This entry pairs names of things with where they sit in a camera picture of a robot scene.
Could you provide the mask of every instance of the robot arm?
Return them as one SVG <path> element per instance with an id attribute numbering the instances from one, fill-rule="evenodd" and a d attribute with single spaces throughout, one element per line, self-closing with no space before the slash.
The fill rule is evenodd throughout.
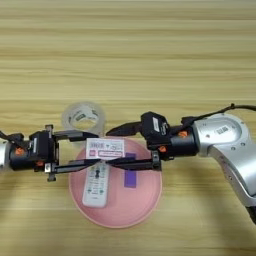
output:
<path id="1" fill-rule="evenodd" d="M 124 124 L 109 131 L 108 135 L 127 136 L 139 131 L 148 149 L 158 154 L 159 161 L 196 154 L 213 157 L 256 224 L 256 144 L 242 120 L 224 113 L 234 108 L 231 105 L 200 117 L 183 118 L 182 125 L 173 127 L 163 116 L 148 112 L 141 116 L 141 122 L 133 123 L 133 127 L 131 123 Z M 241 108 L 255 110 L 253 106 Z M 125 167 L 125 159 L 120 161 L 113 160 L 111 164 Z M 135 162 L 130 163 L 134 170 Z"/>
<path id="2" fill-rule="evenodd" d="M 241 203 L 256 224 L 256 144 L 246 124 L 217 114 L 193 125 L 199 155 L 213 157 L 222 167 Z"/>

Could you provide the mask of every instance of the printed label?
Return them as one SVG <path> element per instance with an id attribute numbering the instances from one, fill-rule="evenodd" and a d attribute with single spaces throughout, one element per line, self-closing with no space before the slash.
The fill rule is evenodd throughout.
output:
<path id="1" fill-rule="evenodd" d="M 153 117 L 153 124 L 154 124 L 154 129 L 155 131 L 157 132 L 160 132 L 160 129 L 159 129 L 159 122 L 158 122 L 158 119 Z"/>
<path id="2" fill-rule="evenodd" d="M 89 138 L 86 141 L 86 158 L 112 160 L 124 157 L 124 140 Z"/>
<path id="3" fill-rule="evenodd" d="M 223 134 L 223 133 L 225 133 L 227 131 L 229 131 L 229 127 L 226 126 L 226 125 L 222 126 L 221 128 L 219 128 L 217 130 L 215 130 L 215 132 L 218 133 L 219 135 L 221 135 L 221 134 Z"/>

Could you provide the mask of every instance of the orange sticker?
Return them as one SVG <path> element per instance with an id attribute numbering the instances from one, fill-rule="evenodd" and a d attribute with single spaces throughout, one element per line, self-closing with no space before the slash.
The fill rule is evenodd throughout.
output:
<path id="1" fill-rule="evenodd" d="M 16 150 L 15 150 L 15 155 L 17 155 L 17 156 L 21 156 L 24 153 L 25 153 L 25 150 L 22 148 L 16 148 Z"/>
<path id="2" fill-rule="evenodd" d="M 188 132 L 187 131 L 181 131 L 181 132 L 178 133 L 178 135 L 181 138 L 186 138 L 186 137 L 188 137 Z"/>

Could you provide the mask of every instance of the cable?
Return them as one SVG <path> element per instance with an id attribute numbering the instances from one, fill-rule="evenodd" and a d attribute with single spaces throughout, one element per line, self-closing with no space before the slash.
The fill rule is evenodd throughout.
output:
<path id="1" fill-rule="evenodd" d="M 229 110 L 234 110 L 234 109 L 248 109 L 248 110 L 256 111 L 256 106 L 235 105 L 234 103 L 231 103 L 230 106 L 223 108 L 221 110 L 215 111 L 215 112 L 211 112 L 211 113 L 200 115 L 200 116 L 183 117 L 182 121 L 181 121 L 182 125 L 179 127 L 171 128 L 170 135 L 175 135 L 175 134 L 179 133 L 180 131 L 189 128 L 195 121 L 202 120 L 202 119 L 207 118 L 212 115 L 223 114 Z"/>

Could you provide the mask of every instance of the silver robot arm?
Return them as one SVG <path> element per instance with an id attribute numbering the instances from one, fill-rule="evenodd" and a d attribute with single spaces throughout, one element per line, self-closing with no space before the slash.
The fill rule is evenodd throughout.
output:
<path id="1" fill-rule="evenodd" d="M 246 124 L 229 114 L 216 114 L 193 124 L 199 155 L 222 167 L 241 203 L 256 224 L 256 144 Z"/>

